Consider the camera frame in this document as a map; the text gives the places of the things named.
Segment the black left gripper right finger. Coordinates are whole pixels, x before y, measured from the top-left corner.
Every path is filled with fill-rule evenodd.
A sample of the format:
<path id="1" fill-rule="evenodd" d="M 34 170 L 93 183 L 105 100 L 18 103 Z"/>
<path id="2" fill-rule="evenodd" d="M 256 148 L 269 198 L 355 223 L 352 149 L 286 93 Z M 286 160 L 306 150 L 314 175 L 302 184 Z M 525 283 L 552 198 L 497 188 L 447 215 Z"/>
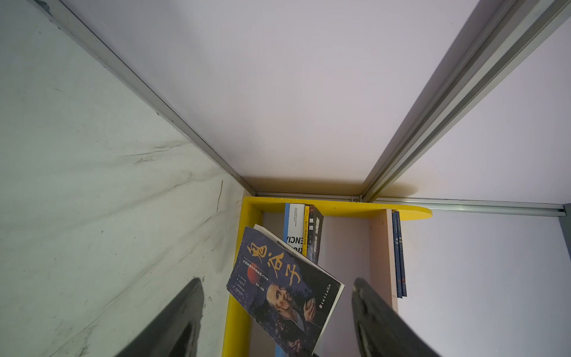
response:
<path id="1" fill-rule="evenodd" d="M 352 313 L 362 356 L 437 355 L 362 278 L 352 287 Z"/>

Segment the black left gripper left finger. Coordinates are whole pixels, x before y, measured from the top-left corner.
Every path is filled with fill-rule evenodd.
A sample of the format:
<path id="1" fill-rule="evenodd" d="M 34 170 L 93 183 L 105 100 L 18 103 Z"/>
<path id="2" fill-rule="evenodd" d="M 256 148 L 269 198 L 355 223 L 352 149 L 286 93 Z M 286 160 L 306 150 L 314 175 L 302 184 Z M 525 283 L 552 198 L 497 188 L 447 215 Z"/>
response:
<path id="1" fill-rule="evenodd" d="M 119 356 L 195 356 L 205 303 L 202 281 L 194 278 Z"/>

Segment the purple old man book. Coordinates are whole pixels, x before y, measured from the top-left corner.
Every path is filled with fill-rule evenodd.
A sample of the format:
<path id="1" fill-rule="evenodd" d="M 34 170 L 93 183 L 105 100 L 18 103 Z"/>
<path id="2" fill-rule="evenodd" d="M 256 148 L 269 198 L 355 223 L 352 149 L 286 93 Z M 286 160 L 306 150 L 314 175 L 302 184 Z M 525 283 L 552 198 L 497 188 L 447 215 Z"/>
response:
<path id="1" fill-rule="evenodd" d="M 312 356 L 344 285 L 256 225 L 244 230 L 227 289 L 288 356 Z"/>

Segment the white book black lettering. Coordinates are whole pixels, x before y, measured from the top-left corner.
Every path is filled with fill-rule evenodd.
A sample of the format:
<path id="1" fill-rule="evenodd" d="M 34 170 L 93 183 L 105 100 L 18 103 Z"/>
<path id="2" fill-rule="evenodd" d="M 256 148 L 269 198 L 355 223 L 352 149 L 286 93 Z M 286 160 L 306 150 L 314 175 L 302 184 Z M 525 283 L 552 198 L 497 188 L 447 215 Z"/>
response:
<path id="1" fill-rule="evenodd" d="M 285 205 L 283 240 L 296 251 L 303 253 L 305 227 L 305 205 Z"/>

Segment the dark blue book yellow label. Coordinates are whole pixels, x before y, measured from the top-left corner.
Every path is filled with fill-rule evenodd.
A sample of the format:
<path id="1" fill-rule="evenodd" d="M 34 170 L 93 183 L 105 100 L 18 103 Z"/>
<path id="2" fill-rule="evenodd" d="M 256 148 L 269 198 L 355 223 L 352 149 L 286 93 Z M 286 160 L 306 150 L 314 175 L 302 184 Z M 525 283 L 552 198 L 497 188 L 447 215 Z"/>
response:
<path id="1" fill-rule="evenodd" d="M 406 274 L 405 274 L 405 267 L 404 267 L 404 246 L 403 246 L 403 239 L 402 239 L 402 229 L 401 229 L 401 216 L 400 212 L 396 212 L 396 227 L 397 227 L 397 235 L 399 240 L 399 260 L 400 260 L 400 270 L 401 270 L 401 291 L 402 297 L 407 297 L 407 285 L 406 285 Z"/>

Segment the black cover book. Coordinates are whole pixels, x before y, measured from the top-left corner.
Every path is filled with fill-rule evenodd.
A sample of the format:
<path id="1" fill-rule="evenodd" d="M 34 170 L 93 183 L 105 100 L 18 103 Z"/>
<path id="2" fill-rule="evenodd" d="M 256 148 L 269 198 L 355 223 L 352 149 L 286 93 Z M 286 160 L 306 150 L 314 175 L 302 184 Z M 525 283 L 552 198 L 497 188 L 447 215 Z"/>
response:
<path id="1" fill-rule="evenodd" d="M 314 263 L 318 264 L 321 253 L 321 238 L 324 227 L 324 215 L 314 206 L 307 206 L 309 209 L 308 216 L 308 248 L 307 257 Z"/>

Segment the yellow cartoon cover book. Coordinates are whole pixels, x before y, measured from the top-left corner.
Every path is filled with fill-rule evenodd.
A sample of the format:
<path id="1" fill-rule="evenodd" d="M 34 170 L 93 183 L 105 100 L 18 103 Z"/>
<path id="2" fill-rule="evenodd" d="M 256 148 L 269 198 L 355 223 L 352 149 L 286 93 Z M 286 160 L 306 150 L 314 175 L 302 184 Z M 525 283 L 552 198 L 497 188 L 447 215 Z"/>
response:
<path id="1" fill-rule="evenodd" d="M 309 238 L 309 205 L 305 205 L 303 212 L 303 245 L 302 254 L 308 257 L 308 238 Z"/>

